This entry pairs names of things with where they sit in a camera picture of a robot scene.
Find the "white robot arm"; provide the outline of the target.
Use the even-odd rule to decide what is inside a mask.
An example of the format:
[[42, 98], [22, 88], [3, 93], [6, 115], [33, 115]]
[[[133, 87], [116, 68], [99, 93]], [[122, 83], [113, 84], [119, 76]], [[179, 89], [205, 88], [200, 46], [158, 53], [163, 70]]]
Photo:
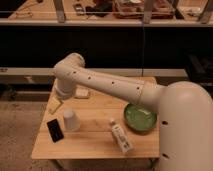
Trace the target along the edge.
[[78, 53], [56, 63], [53, 73], [55, 92], [63, 100], [83, 85], [158, 114], [160, 171], [213, 171], [213, 98], [200, 85], [163, 86], [95, 72]]

